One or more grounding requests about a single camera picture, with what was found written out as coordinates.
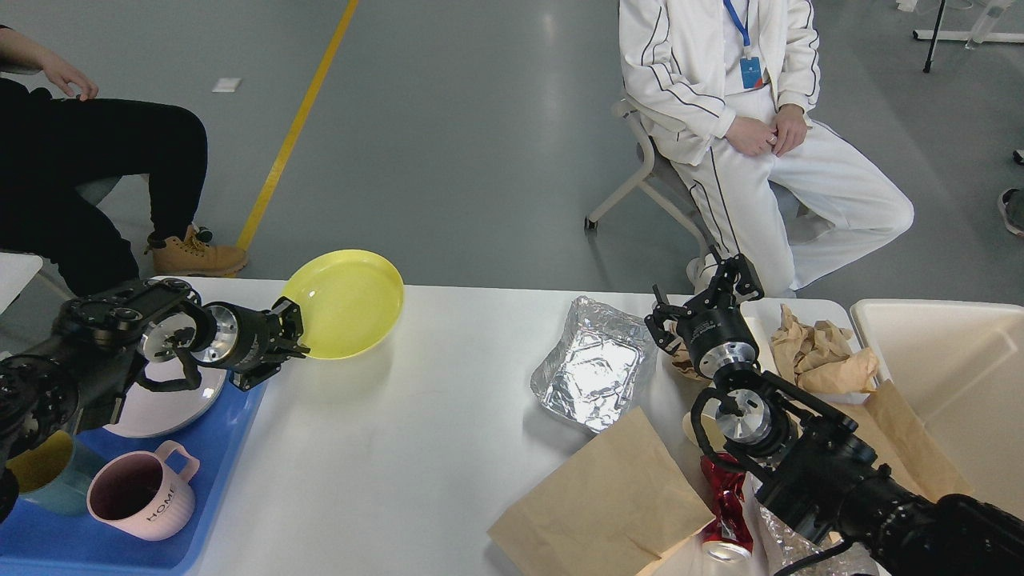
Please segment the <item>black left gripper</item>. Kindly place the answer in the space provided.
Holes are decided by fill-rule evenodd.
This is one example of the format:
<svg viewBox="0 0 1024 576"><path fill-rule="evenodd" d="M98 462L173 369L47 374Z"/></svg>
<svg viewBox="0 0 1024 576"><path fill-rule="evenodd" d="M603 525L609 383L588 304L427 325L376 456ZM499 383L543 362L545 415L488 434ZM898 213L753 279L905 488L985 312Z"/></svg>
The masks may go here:
<svg viewBox="0 0 1024 576"><path fill-rule="evenodd" d="M268 349L279 357L307 357L299 303L281 296L274 307L252 310L228 302L202 307L212 318L210 342L195 353L201 366L233 371L233 386L252 390L281 371L284 361L263 362Z"/></svg>

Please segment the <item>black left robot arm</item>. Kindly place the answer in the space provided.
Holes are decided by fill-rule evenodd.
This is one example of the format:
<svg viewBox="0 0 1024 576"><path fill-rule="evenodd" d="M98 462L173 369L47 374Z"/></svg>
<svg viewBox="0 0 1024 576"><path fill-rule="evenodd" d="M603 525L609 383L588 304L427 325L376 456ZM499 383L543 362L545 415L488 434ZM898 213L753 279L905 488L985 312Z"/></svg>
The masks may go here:
<svg viewBox="0 0 1024 576"><path fill-rule="evenodd" d="M47 340L4 358L1 458L8 462L52 434L115 424L133 384L195 390L201 367L230 372L239 390L304 358L301 308L204 305L182 278L151 278L63 303Z"/></svg>

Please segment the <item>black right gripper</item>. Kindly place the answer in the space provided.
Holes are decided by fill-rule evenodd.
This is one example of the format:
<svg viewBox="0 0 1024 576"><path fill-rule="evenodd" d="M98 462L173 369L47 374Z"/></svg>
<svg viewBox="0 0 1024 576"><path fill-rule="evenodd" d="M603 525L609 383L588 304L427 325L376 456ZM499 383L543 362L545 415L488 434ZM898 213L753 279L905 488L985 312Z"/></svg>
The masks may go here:
<svg viewBox="0 0 1024 576"><path fill-rule="evenodd" d="M744 254L720 255L712 248L710 256L714 260L713 274L701 291L701 306L707 310L683 317L689 300L682 296L670 300L653 284L655 302L645 317L645 326L659 349L669 356L688 349L696 372L712 379L725 366L758 364L758 344L745 318L735 307L764 299L766 292Z"/></svg>

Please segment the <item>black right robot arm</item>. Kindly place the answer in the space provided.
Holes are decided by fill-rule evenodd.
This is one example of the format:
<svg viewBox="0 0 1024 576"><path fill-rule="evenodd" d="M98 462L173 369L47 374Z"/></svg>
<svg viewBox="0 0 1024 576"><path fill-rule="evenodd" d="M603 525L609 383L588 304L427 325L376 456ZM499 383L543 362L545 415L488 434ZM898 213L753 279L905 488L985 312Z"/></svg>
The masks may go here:
<svg viewBox="0 0 1024 576"><path fill-rule="evenodd" d="M690 412L710 462L758 478L758 502L808 540L842 536L840 546L782 573L860 542L893 575L1020 575L1020 518L963 494L931 502L901 487L889 466L874 468L874 449L857 438L855 420L761 369L740 303L763 295L738 254L719 260L706 290L684 305L655 289L645 324L659 349L685 347L712 379Z"/></svg>

